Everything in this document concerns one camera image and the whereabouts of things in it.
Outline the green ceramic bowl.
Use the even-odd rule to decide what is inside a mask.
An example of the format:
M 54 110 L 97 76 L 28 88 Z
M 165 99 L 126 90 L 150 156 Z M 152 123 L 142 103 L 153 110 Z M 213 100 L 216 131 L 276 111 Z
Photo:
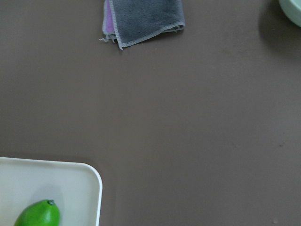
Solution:
M 301 0 L 279 0 L 280 7 L 287 18 L 301 26 Z

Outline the cream rabbit tray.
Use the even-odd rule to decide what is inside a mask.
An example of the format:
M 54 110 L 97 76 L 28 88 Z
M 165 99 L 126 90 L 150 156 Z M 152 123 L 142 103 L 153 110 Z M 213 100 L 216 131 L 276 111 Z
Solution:
M 12 226 L 40 200 L 54 200 L 62 226 L 97 226 L 103 184 L 88 164 L 1 157 L 0 224 Z

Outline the green lime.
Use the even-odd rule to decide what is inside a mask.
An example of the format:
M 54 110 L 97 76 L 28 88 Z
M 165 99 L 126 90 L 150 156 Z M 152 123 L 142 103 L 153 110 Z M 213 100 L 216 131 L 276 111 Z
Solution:
M 58 226 L 60 210 L 54 200 L 41 200 L 26 207 L 16 219 L 15 226 Z

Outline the grey folded cloth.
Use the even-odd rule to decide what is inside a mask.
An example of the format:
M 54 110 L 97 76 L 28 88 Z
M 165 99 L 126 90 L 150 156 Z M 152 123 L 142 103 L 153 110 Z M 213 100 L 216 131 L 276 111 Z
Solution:
M 181 0 L 106 0 L 101 41 L 130 47 L 185 27 Z

